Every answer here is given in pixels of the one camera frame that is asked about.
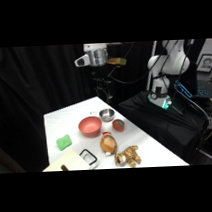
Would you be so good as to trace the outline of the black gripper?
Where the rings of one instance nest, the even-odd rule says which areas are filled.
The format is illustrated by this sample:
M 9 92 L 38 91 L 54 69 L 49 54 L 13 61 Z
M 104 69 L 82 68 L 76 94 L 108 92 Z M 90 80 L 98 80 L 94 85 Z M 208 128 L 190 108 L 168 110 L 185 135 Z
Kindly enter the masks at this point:
M 105 92 L 107 95 L 107 102 L 112 103 L 113 94 L 110 91 L 111 80 L 108 77 L 109 71 L 106 66 L 93 67 L 91 70 L 92 81 L 95 85 L 95 92 L 99 98 L 102 98 L 101 90 L 98 85 L 106 85 Z

